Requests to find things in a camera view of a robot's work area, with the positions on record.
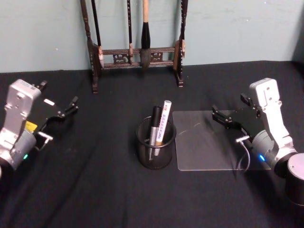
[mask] brush tip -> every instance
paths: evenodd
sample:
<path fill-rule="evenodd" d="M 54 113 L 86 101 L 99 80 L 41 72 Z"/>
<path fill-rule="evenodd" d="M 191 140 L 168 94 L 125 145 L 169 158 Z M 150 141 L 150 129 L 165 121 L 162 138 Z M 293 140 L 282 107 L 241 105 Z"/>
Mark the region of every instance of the brush tip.
<path fill-rule="evenodd" d="M 143 70 L 148 69 L 151 62 L 151 49 L 141 49 L 140 57 L 141 57 L 140 66 L 143 68 Z"/>

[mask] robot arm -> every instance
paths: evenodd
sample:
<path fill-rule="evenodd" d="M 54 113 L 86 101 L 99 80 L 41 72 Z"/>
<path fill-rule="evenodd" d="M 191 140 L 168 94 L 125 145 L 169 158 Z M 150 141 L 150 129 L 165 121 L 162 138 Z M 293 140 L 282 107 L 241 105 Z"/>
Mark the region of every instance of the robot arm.
<path fill-rule="evenodd" d="M 5 121 L 0 131 L 0 176 L 1 165 L 18 168 L 23 158 L 35 147 L 37 138 L 45 139 L 43 147 L 53 137 L 43 132 L 51 121 L 63 121 L 77 112 L 77 97 L 65 111 L 54 102 L 43 99 L 41 91 L 47 82 L 38 86 L 21 79 L 10 85 L 5 105 Z"/>
<path fill-rule="evenodd" d="M 213 120 L 243 132 L 245 140 L 252 144 L 252 153 L 262 157 L 282 178 L 286 178 L 286 194 L 296 204 L 304 205 L 304 153 L 297 153 L 293 139 L 284 126 L 277 82 L 265 78 L 250 85 L 252 99 L 241 94 L 247 104 L 223 115 L 213 107 Z"/>

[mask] pen holder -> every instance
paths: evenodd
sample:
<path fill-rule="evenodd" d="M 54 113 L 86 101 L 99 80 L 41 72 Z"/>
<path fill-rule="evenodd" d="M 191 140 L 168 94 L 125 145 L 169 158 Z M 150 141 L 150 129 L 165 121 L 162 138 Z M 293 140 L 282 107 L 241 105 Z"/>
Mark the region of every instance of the pen holder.
<path fill-rule="evenodd" d="M 151 170 L 166 167 L 172 159 L 173 141 L 176 129 L 169 121 L 161 146 L 152 146 L 150 142 L 151 117 L 145 118 L 136 130 L 137 152 L 140 163 Z"/>

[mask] black tablecloth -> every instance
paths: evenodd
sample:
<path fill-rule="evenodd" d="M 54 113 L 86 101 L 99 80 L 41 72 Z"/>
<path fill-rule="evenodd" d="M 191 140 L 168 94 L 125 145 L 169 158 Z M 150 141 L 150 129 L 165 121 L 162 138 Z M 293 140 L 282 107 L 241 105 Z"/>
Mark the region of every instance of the black tablecloth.
<path fill-rule="evenodd" d="M 271 171 L 181 172 L 176 154 L 159 171 L 137 160 L 135 129 L 165 99 L 172 110 L 233 110 L 240 93 L 265 77 L 278 81 L 285 125 L 299 152 L 304 141 L 304 80 L 291 62 L 246 62 L 184 68 L 178 88 L 168 68 L 104 72 L 99 94 L 90 71 L 0 74 L 0 107 L 8 86 L 22 78 L 48 81 L 44 96 L 65 107 L 79 97 L 73 121 L 50 126 L 54 141 L 32 152 L 0 194 L 0 227 L 303 227 L 304 209 L 284 194 Z M 4 120 L 0 111 L 0 123 Z"/>

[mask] cable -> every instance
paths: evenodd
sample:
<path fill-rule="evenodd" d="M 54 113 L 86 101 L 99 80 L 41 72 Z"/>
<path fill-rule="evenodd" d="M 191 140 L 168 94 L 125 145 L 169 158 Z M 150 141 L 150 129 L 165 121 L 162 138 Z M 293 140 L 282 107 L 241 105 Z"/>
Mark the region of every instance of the cable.
<path fill-rule="evenodd" d="M 241 145 L 244 147 L 246 153 L 245 153 L 245 154 L 242 156 L 242 158 L 239 160 L 239 162 L 238 162 L 238 164 L 237 164 L 237 169 L 238 169 L 238 170 L 241 169 L 241 163 L 242 163 L 242 161 L 243 161 L 245 155 L 247 154 L 248 163 L 247 163 L 247 167 L 246 167 L 245 170 L 244 170 L 244 172 L 246 172 L 246 171 L 249 169 L 249 166 L 250 166 L 250 153 L 249 153 L 247 147 L 244 145 L 243 141 L 239 141 L 238 143 L 241 144 Z"/>
<path fill-rule="evenodd" d="M 46 139 L 45 142 L 44 142 L 44 144 L 42 145 L 42 147 L 41 147 L 40 149 L 39 149 L 37 146 L 35 146 L 35 149 L 36 149 L 38 152 L 42 151 L 42 150 L 45 148 L 45 146 L 47 145 L 47 143 L 49 142 L 49 140 L 50 140 L 50 139 Z"/>

